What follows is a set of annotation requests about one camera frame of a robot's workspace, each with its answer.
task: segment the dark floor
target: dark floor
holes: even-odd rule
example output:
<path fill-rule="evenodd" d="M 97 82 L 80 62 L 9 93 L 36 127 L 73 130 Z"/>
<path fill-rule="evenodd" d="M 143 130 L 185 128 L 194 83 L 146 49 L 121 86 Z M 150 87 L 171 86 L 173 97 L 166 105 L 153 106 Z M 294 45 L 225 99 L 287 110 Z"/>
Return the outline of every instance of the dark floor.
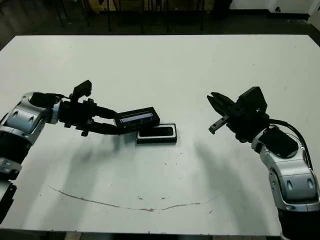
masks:
<path fill-rule="evenodd" d="M 223 20 L 208 12 L 170 9 L 143 15 L 89 12 L 86 21 L 80 2 L 66 2 L 68 18 L 58 7 L 61 19 L 57 5 L 48 0 L 0 0 L 0 49 L 16 35 L 306 34 L 320 46 L 320 32 L 306 20 L 274 18 L 263 11 L 230 11 Z"/>

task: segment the metal leg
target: metal leg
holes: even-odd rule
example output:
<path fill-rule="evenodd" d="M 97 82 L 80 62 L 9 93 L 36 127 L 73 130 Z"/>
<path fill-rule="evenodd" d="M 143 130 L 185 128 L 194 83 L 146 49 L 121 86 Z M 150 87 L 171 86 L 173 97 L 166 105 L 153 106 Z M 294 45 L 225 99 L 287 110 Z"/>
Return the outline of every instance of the metal leg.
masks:
<path fill-rule="evenodd" d="M 108 30 L 111 32 L 109 0 L 106 0 L 106 13 L 108 14 Z"/>
<path fill-rule="evenodd" d="M 144 34 L 144 12 L 145 12 L 145 0 L 142 0 L 142 16 L 141 16 L 141 34 Z"/>
<path fill-rule="evenodd" d="M 64 3 L 64 0 L 60 0 L 60 3 L 61 3 L 61 6 L 62 6 L 62 9 L 63 9 L 63 12 L 64 12 L 64 15 L 67 19 L 69 19 L 68 17 L 68 14 L 67 14 L 67 11 L 66 11 L 66 6 L 65 6 L 65 3 Z"/>
<path fill-rule="evenodd" d="M 115 10 L 118 11 L 118 6 L 117 6 L 117 4 L 116 4 L 116 0 L 112 0 L 112 2 L 113 2 L 113 5 L 114 5 Z"/>
<path fill-rule="evenodd" d="M 165 19 L 166 19 L 166 33 L 169 33 L 169 0 L 165 1 L 165 8 L 166 8 L 166 13 L 165 13 Z"/>
<path fill-rule="evenodd" d="M 62 27 L 65 27 L 65 23 L 64 23 L 64 21 L 62 20 L 62 17 L 61 17 L 61 15 L 60 15 L 59 6 L 57 5 L 57 2 L 54 1 L 54 0 L 53 0 L 53 5 L 54 5 L 54 8 L 55 8 L 56 13 L 57 13 L 58 16 L 59 16 L 59 19 L 60 19 L 60 22 L 61 22 Z"/>
<path fill-rule="evenodd" d="M 84 19 L 86 21 L 86 24 L 88 24 L 88 26 L 90 26 L 88 14 L 87 14 L 87 0 L 83 0 L 83 1 L 81 0 L 79 2 L 80 2 L 80 5 L 81 5 L 82 12 L 84 14 Z"/>
<path fill-rule="evenodd" d="M 201 11 L 201 24 L 200 30 L 204 30 L 204 14 L 205 14 L 205 0 L 202 0 L 202 11 Z"/>
<path fill-rule="evenodd" d="M 195 7 L 195 10 L 196 10 L 196 11 L 199 11 L 200 1 L 201 1 L 201 0 L 198 0 L 198 1 L 196 2 L 196 7 Z"/>

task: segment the brown stain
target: brown stain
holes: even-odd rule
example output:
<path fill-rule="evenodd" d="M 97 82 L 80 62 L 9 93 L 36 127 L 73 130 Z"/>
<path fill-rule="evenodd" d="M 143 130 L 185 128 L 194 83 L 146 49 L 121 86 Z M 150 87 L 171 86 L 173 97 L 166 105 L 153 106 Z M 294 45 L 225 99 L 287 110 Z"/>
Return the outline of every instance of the brown stain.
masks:
<path fill-rule="evenodd" d="M 86 199 L 84 197 L 79 197 L 79 196 L 74 196 L 71 195 L 69 193 L 63 192 L 61 190 L 58 190 L 48 184 L 46 184 L 46 186 L 50 189 L 52 189 L 53 191 L 56 191 L 64 196 L 68 196 L 72 199 L 78 199 L 78 200 L 82 200 L 85 202 L 89 202 L 89 203 L 94 203 L 94 204 L 100 204 L 100 205 L 104 205 L 104 206 L 108 206 L 108 207 L 113 207 L 113 208 L 120 208 L 120 209 L 128 209 L 128 210 L 138 210 L 138 211 L 145 211 L 145 212 L 154 212 L 154 211 L 167 211 L 169 209 L 173 209 L 173 208 L 179 208 L 179 207 L 185 207 L 185 206 L 190 206 L 190 205 L 201 205 L 201 204 L 207 204 L 209 202 L 211 202 L 212 200 L 214 200 L 215 198 L 217 198 L 217 196 L 212 197 L 211 199 L 209 199 L 206 202 L 191 202 L 191 203 L 185 203 L 185 204 L 177 204 L 177 205 L 173 205 L 173 206 L 168 206 L 165 208 L 160 208 L 160 209 L 156 209 L 156 208 L 133 208 L 133 207 L 126 207 L 126 206 L 119 206 L 119 205 L 114 205 L 114 204 L 110 204 L 107 202 L 102 202 L 102 201 L 96 201 L 96 200 L 90 200 L 90 199 Z"/>

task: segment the white wall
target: white wall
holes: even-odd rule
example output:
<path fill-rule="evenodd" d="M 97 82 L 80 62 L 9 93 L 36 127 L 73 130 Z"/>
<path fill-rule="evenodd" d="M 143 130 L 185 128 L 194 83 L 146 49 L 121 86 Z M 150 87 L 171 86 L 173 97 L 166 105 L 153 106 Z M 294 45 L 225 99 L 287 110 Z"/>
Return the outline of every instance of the white wall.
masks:
<path fill-rule="evenodd" d="M 230 9 L 267 9 L 269 0 L 233 0 Z"/>
<path fill-rule="evenodd" d="M 312 15 L 320 6 L 320 0 L 233 0 L 231 9 L 268 9 L 274 13 L 280 7 L 282 13 Z"/>
<path fill-rule="evenodd" d="M 268 9 L 275 12 L 276 7 L 280 7 L 281 13 L 307 14 L 315 1 L 317 0 L 271 0 Z"/>

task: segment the robotic arm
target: robotic arm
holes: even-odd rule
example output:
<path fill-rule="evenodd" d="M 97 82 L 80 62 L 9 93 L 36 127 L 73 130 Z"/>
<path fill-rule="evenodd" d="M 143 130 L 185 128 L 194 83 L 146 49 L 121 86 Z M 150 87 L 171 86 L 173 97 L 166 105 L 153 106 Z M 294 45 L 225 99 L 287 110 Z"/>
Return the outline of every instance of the robotic arm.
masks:
<path fill-rule="evenodd" d="M 250 88 L 236 102 L 217 92 L 207 98 L 222 116 L 209 131 L 215 134 L 226 124 L 241 143 L 251 143 L 267 167 L 282 237 L 316 238 L 320 226 L 320 191 L 302 135 L 287 122 L 269 118 L 259 87 Z M 296 136 L 284 133 L 277 125 L 289 128 Z"/>
<path fill-rule="evenodd" d="M 86 137 L 89 132 L 120 135 L 140 128 L 159 125 L 153 107 L 117 113 L 97 106 L 90 98 L 82 103 L 79 98 L 91 94 L 89 80 L 76 86 L 69 97 L 62 94 L 30 92 L 0 121 L 0 223 L 12 202 L 16 186 L 11 183 L 22 169 L 22 162 L 36 142 L 45 124 L 64 123 L 75 126 Z M 115 125 L 95 122 L 93 117 L 114 119 Z"/>

